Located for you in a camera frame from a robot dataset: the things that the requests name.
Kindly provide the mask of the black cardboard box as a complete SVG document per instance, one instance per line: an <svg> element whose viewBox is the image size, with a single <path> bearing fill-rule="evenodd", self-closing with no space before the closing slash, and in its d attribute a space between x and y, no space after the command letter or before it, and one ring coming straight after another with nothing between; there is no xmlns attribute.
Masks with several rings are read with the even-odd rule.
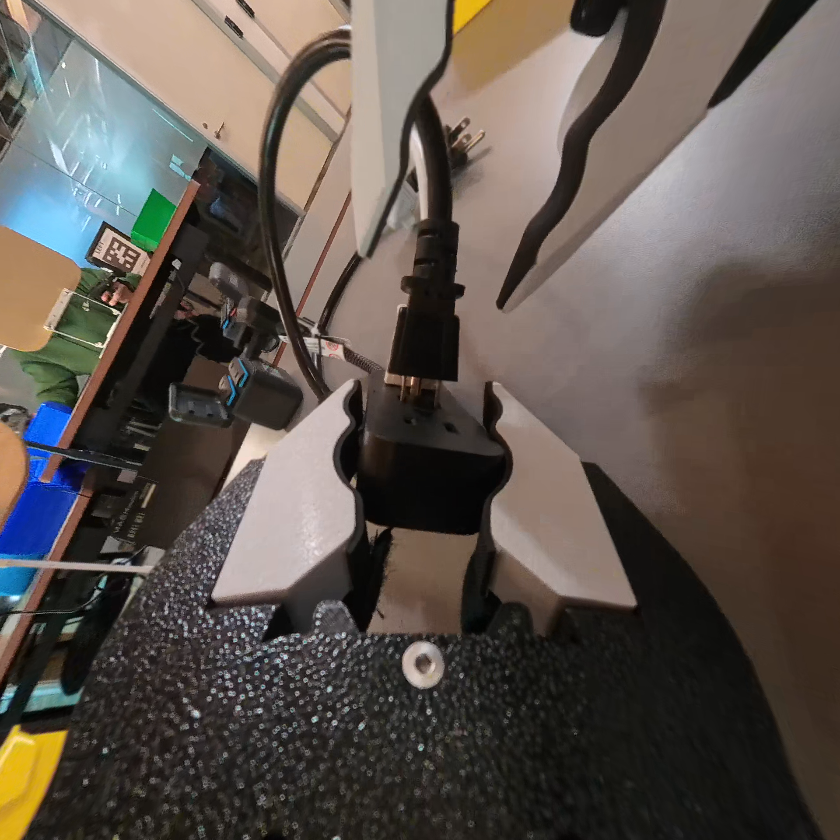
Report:
<svg viewBox="0 0 840 840"><path fill-rule="evenodd" d="M108 539L135 544L158 485L138 478L130 486L99 490L91 499L91 526L96 532L98 553Z"/></svg>

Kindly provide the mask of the black power plug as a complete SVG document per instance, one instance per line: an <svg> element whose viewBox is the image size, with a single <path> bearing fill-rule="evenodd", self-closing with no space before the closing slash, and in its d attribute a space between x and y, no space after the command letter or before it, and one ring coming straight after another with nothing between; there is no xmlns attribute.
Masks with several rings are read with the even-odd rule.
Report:
<svg viewBox="0 0 840 840"><path fill-rule="evenodd" d="M397 385L403 401L422 401L443 382L456 382L459 317L465 287L456 281L459 226L428 219L417 233L413 272L402 279L407 302L397 313L385 383Z"/></svg>

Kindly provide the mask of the green box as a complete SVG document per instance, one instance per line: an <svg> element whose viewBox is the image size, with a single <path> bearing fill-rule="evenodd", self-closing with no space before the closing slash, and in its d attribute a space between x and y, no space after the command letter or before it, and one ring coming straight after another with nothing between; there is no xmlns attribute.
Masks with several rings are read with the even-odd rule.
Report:
<svg viewBox="0 0 840 840"><path fill-rule="evenodd" d="M131 228L132 243L150 254L155 252L175 210L176 205L173 202L156 189L152 189Z"/></svg>

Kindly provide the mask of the dark grey battery charger case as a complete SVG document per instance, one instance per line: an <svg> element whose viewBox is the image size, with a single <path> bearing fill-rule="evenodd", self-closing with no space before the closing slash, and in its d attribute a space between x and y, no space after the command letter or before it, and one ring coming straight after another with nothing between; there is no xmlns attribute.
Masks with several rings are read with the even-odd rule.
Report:
<svg viewBox="0 0 840 840"><path fill-rule="evenodd" d="M303 394L289 374L259 358L234 358L217 388L170 385L168 415L177 423L228 428L235 420L274 431L285 429Z"/></svg>
<svg viewBox="0 0 840 840"><path fill-rule="evenodd" d="M222 332L237 352L254 359L277 350L280 337L285 334L278 310L252 296L246 280L223 262L210 266L208 279L224 299L220 314Z"/></svg>

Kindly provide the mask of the framed black-and-white tag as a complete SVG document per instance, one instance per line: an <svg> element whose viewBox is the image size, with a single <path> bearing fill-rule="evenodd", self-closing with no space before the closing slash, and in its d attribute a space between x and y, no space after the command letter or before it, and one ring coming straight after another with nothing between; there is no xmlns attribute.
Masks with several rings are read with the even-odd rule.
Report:
<svg viewBox="0 0 840 840"><path fill-rule="evenodd" d="M132 242L126 234L108 222L102 222L85 254L85 260L92 266L110 270L117 275L141 276L151 262L151 255Z"/></svg>

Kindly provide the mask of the plywood board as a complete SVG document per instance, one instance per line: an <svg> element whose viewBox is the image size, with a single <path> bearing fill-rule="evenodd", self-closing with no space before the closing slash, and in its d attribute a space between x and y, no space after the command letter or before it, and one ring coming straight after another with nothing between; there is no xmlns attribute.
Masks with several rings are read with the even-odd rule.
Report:
<svg viewBox="0 0 840 840"><path fill-rule="evenodd" d="M28 465L28 449L24 441L1 423L1 528L24 492Z"/></svg>
<svg viewBox="0 0 840 840"><path fill-rule="evenodd" d="M1 344L41 350L49 341L50 313L80 279L81 268L71 259L1 226Z"/></svg>

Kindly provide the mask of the clear acrylic rod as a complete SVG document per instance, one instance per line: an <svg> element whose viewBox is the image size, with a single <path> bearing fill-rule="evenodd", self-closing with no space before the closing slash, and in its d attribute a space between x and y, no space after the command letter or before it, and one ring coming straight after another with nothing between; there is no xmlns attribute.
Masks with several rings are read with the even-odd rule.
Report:
<svg viewBox="0 0 840 840"><path fill-rule="evenodd" d="M153 565L134 565L131 563L87 563L49 560L1 559L1 568L31 569L36 571L85 572L98 574L148 575L154 571Z"/></svg>

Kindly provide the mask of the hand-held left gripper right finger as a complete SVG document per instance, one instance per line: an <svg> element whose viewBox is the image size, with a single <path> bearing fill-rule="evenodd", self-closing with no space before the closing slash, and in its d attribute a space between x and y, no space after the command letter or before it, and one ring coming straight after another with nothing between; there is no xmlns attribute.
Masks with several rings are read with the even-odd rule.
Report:
<svg viewBox="0 0 840 840"><path fill-rule="evenodd" d="M488 500L489 593L524 606L549 636L569 607L631 613L637 597L581 458L503 385L486 384L487 420L507 455Z"/></svg>

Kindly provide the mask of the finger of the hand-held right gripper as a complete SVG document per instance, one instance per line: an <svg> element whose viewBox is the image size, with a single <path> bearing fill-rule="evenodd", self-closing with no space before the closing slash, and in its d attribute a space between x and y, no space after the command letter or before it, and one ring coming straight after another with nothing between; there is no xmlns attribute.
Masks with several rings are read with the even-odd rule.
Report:
<svg viewBox="0 0 840 840"><path fill-rule="evenodd" d="M443 76L452 1L352 1L350 179L356 249L375 252L410 159L422 97Z"/></svg>
<svg viewBox="0 0 840 840"><path fill-rule="evenodd" d="M777 2L574 2L573 31L603 37L569 105L556 182L524 230L497 308L509 312L562 267L703 120Z"/></svg>

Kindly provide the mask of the blue plastic bin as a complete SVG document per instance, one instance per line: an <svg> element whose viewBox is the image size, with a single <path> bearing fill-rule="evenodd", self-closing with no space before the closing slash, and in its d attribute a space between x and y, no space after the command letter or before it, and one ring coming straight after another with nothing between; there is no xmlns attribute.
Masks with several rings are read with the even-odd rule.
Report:
<svg viewBox="0 0 840 840"><path fill-rule="evenodd" d="M69 422L71 408L44 402L30 421L24 439L57 446ZM64 460L49 482L41 477L47 453L28 448L28 479L1 534L1 555L11 560L42 560L51 551L79 495L87 466Z"/></svg>

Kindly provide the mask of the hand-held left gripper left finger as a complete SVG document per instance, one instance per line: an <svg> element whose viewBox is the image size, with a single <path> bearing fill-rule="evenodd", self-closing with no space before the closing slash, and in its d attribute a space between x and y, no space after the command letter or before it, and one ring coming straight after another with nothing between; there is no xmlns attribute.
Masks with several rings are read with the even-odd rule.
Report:
<svg viewBox="0 0 840 840"><path fill-rule="evenodd" d="M368 627L368 553L359 493L342 462L363 417L362 383L343 383L268 451L212 591L216 606L279 604L294 631L321 602Z"/></svg>

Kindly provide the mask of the black power strip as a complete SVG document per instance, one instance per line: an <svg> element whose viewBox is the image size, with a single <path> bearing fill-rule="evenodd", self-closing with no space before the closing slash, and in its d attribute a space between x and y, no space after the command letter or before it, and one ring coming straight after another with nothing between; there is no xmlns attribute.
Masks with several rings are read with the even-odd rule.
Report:
<svg viewBox="0 0 840 840"><path fill-rule="evenodd" d="M470 535L480 530L508 455L445 388L439 402L401 399L368 378L356 470L366 520L386 528Z"/></svg>

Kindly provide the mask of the dark desk with brown edge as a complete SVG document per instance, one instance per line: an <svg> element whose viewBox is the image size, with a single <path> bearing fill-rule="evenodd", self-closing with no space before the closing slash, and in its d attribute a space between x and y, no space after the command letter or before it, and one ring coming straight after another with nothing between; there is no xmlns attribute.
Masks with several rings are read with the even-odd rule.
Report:
<svg viewBox="0 0 840 840"><path fill-rule="evenodd" d="M60 448L81 444L82 448L87 446L95 453L107 453L113 446L121 421L192 283L207 244L207 236L186 222L199 186L192 180L186 187L159 248L153 253L133 298L122 312L98 368L70 415L59 440ZM114 480L107 477L104 468L89 469L46 561L63 561L91 500ZM49 584L58 574L45 568L43 563L36 571L26 610L42 606ZM10 618L14 619L14 624L8 633L2 633L2 689L35 620L34 614L7 616L2 618L2 629Z"/></svg>

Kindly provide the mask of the black three-prong plug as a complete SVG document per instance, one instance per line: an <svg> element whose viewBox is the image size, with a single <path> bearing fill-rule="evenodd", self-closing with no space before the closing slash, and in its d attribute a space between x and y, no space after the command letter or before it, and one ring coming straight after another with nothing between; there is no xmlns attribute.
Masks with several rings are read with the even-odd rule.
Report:
<svg viewBox="0 0 840 840"><path fill-rule="evenodd" d="M464 117L453 126L444 126L448 144L449 167L453 174L467 167L470 163L470 154L486 137L486 132L483 129L478 130L475 134L470 133L470 124L470 117Z"/></svg>

